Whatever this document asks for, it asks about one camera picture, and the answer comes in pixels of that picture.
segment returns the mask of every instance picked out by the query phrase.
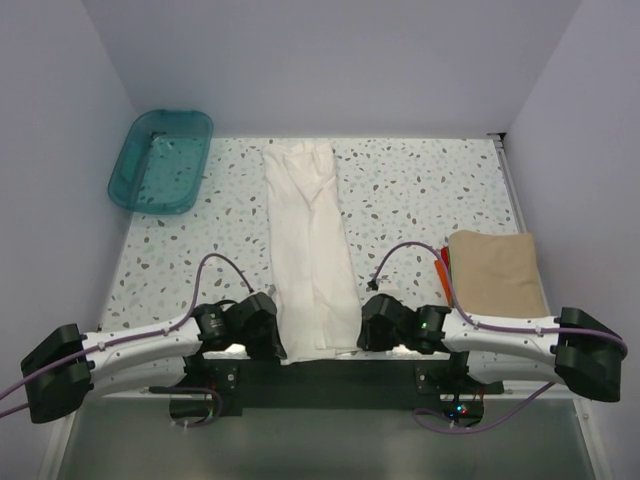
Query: white wall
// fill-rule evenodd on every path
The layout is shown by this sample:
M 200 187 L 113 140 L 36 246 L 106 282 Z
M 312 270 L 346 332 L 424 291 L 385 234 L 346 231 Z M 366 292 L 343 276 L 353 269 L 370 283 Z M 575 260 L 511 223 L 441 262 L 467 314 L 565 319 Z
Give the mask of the white wall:
M 128 224 L 106 186 L 135 115 L 79 0 L 1 2 L 0 66 L 2 390 L 55 327 L 99 319 Z M 0 420 L 0 478 L 36 478 L 50 431 Z
M 226 135 L 504 132 L 579 0 L 84 0 L 139 110 Z
M 551 303 L 622 334 L 623 400 L 596 404 L 617 478 L 640 455 L 640 3 L 584 0 L 506 137 Z

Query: glass panel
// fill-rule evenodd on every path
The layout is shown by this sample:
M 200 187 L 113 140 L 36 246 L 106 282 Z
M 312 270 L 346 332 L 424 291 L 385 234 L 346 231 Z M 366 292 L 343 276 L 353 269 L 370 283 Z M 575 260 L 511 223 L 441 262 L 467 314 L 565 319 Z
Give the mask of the glass panel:
M 483 423 L 516 400 L 489 400 Z M 62 479 L 590 479 L 573 402 L 536 400 L 487 433 L 444 436 L 409 412 L 245 410 L 185 431 L 166 399 L 99 399 L 74 424 Z

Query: red object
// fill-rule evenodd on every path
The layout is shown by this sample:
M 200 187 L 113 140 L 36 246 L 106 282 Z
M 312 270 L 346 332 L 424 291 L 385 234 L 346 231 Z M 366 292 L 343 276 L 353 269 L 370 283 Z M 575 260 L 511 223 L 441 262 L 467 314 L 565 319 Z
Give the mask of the red object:
M 450 264 L 450 262 L 449 262 L 449 247 L 442 247 L 440 249 L 440 256 L 444 260 L 444 263 L 447 266 L 447 270 L 451 271 L 450 270 L 451 267 L 449 266 L 449 264 Z
M 447 283 L 447 276 L 445 273 L 446 266 L 443 266 L 439 260 L 434 260 L 433 264 L 436 267 L 436 271 L 438 272 L 438 277 L 440 277 L 440 283 L 442 283 L 442 288 L 444 289 L 444 294 L 447 297 L 447 304 L 451 305 L 451 290 L 449 290 L 449 284 Z

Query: white cloth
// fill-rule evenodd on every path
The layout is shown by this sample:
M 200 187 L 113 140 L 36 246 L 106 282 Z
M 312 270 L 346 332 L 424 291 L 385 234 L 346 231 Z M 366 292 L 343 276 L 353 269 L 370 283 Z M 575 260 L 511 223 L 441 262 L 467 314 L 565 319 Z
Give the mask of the white cloth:
M 360 301 L 331 145 L 269 145 L 263 156 L 283 363 L 356 350 Z

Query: table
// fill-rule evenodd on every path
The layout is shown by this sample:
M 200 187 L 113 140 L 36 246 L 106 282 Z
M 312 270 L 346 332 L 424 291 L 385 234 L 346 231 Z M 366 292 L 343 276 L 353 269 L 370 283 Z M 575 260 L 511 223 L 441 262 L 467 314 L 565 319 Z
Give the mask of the table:
M 200 259 L 222 253 L 256 290 L 272 285 L 267 185 L 262 148 L 301 139 L 214 138 L 195 206 L 176 216 L 134 214 L 101 319 L 105 331 L 148 325 L 183 313 Z M 331 138 L 338 194 L 358 292 L 393 245 L 420 240 L 443 246 L 468 229 L 517 233 L 490 139 Z M 247 290 L 224 262 L 204 270 L 200 303 L 241 300 Z M 383 271 L 409 307 L 445 304 L 428 252 L 398 251 Z

